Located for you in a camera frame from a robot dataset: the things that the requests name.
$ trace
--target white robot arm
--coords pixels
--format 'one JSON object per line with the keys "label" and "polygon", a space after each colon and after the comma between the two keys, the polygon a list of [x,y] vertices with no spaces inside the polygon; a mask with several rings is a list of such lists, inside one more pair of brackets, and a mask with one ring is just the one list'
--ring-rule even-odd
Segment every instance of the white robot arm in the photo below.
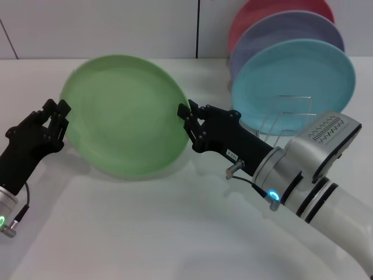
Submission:
{"label": "white robot arm", "polygon": [[335,112],[318,117],[284,149],[272,148],[239,124],[241,114],[212,106],[179,105],[178,116],[199,153],[215,151],[242,169],[275,211],[282,204],[347,251],[373,280],[373,209],[331,182],[333,162],[361,130],[356,120]]}

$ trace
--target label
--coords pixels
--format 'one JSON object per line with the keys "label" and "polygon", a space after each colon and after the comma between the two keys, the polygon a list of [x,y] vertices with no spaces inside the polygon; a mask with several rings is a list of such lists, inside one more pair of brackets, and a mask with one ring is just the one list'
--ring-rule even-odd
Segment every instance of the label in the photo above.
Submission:
{"label": "label", "polygon": [[227,150],[227,156],[229,156],[230,158],[234,159],[234,160],[238,160],[238,156],[232,152],[231,150]]}

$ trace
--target black cable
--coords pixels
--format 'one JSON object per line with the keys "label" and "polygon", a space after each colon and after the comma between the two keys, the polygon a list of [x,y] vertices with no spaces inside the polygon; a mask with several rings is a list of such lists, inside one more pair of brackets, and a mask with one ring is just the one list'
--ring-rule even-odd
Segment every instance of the black cable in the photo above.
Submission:
{"label": "black cable", "polygon": [[197,8],[196,58],[198,58],[198,48],[199,48],[199,19],[200,19],[200,0],[198,0],[198,8]]}
{"label": "black cable", "polygon": [[242,178],[242,177],[237,177],[237,176],[233,176],[232,178],[237,179],[237,180],[244,181],[244,182],[246,182],[246,183],[249,183],[249,184],[252,186],[252,188],[253,188],[253,189],[254,189],[258,194],[261,195],[262,198],[265,198],[265,197],[267,196],[267,193],[266,193],[263,189],[261,189],[260,186],[256,185],[256,184],[253,183],[252,181],[247,180],[247,179]]}
{"label": "black cable", "polygon": [[29,185],[28,185],[27,182],[25,182],[24,185],[26,186],[26,191],[27,191],[27,203],[26,203],[26,205],[30,206],[30,188],[29,188]]}
{"label": "black cable", "polygon": [[30,188],[29,188],[29,185],[28,185],[27,182],[25,182],[24,185],[25,185],[26,191],[27,191],[27,202],[26,202],[26,205],[21,209],[21,211],[19,211],[17,216],[14,218],[14,221],[17,221],[17,222],[20,222],[23,219],[27,210],[29,210],[29,208],[30,208]]}

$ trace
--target white wall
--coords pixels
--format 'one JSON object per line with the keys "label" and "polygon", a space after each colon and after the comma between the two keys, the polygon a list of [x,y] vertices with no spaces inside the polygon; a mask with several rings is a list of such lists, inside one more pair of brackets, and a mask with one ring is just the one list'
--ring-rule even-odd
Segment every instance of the white wall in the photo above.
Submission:
{"label": "white wall", "polygon": [[4,30],[0,25],[0,59],[11,59],[16,58],[12,48],[10,47],[10,44],[8,42],[8,39],[5,36]]}
{"label": "white wall", "polygon": [[[227,57],[230,25],[247,0],[201,0],[199,57]],[[328,0],[350,56],[373,56],[373,1]]]}
{"label": "white wall", "polygon": [[0,1],[19,58],[192,58],[197,0]]}
{"label": "white wall", "polygon": [[[228,56],[231,22],[247,0],[200,0],[199,57]],[[350,56],[373,55],[373,1],[328,0]],[[90,58],[123,53],[195,56],[198,0],[0,1],[20,58]],[[0,58],[13,58],[0,30]]]}

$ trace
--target green plate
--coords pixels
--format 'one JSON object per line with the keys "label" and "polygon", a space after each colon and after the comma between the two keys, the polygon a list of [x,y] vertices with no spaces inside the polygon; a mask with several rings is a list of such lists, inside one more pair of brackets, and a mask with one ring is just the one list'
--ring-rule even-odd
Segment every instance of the green plate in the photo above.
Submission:
{"label": "green plate", "polygon": [[188,136],[177,116],[187,104],[161,68],[136,57],[110,55],[74,71],[60,99],[71,106],[66,137],[97,168],[145,176],[170,165]]}

